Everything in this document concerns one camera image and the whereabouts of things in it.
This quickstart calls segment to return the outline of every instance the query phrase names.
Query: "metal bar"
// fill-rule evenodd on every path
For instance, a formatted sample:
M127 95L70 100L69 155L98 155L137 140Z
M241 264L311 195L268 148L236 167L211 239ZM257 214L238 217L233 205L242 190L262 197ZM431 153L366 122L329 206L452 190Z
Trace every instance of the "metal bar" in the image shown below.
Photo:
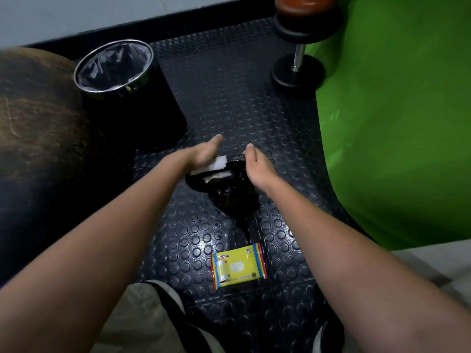
M296 45L296 53L294 54L294 62L293 62L293 65L291 66L291 70L293 72L300 71L305 50L306 50L306 45Z

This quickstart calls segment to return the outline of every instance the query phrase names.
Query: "silver rim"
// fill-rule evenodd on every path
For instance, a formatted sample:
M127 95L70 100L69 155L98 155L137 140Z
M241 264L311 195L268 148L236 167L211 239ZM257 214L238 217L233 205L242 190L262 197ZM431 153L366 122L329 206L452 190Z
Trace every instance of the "silver rim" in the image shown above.
M118 44L118 43L122 43L122 42L130 42L130 43L139 43L143 46L146 46L149 50L150 50L150 58L149 60L147 61L145 67L144 67L144 70L142 70L138 75L134 76L131 78L131 80L129 82L127 82L126 84L123 84L121 86L119 86L118 88L114 88L114 89L106 89L106 90L89 90L89 89L84 89L80 86L80 84L77 82L77 71L80 70L83 66L83 64L88 61L89 58L91 58L91 56L95 55L96 53L100 52L101 50L109 47L109 46L112 46L112 45L115 45L115 44ZM109 92L113 92L115 90L118 90L118 89L121 89L121 88L124 88L126 86L128 86L129 84L133 83L135 80L139 79L150 67L150 64L152 63L152 60L154 59L154 51L152 50L152 47L150 47L149 44L147 44L146 42L143 42L143 41L139 41L137 39L121 39L119 41L113 41L113 42L110 42L110 43L107 43L105 45L102 45L98 48L95 48L93 51L91 51L90 53L88 53L84 58L82 58L82 60L79 62L79 64L75 67L75 70L74 70L74 83L75 85L83 92L86 92L86 93L93 93L93 94L100 94L100 93L109 93Z

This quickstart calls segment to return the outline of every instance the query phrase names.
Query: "white wall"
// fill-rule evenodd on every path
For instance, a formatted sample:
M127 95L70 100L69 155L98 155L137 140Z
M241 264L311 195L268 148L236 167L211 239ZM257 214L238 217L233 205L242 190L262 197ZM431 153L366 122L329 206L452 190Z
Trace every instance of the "white wall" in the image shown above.
M230 0L0 0L0 49Z

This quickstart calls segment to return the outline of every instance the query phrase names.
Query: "hand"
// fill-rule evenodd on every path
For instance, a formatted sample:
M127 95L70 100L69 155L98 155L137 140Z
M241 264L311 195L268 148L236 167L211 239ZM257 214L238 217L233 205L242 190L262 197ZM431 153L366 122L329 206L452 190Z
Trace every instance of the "hand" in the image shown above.
M278 178L273 165L267 156L251 143L247 145L244 153L245 169L250 181L255 187L267 192L268 186Z
M209 165L218 153L218 147L223 137L221 134L214 136L208 142L202 142L196 146L188 149L180 150L185 155L187 164L187 171L193 171L197 168L201 168Z

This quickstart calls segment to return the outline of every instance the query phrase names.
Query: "left hand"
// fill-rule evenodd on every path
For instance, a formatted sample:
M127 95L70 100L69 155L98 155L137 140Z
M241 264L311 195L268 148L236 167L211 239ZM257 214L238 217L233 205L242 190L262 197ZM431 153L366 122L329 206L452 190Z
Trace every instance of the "left hand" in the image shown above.
M223 137L219 134L208 142L202 142L188 149L180 150L185 154L187 171L207 166L217 156L218 146L222 140Z

